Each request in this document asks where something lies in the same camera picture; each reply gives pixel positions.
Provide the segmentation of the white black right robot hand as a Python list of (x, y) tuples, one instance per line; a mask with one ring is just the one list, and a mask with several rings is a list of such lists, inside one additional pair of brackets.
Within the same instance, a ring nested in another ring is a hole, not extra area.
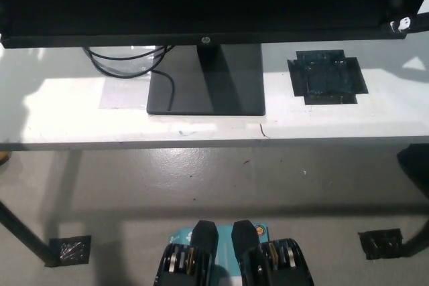
[(395, 38), (405, 38), (408, 34), (428, 31), (428, 13), (405, 16), (381, 25), (381, 30)]

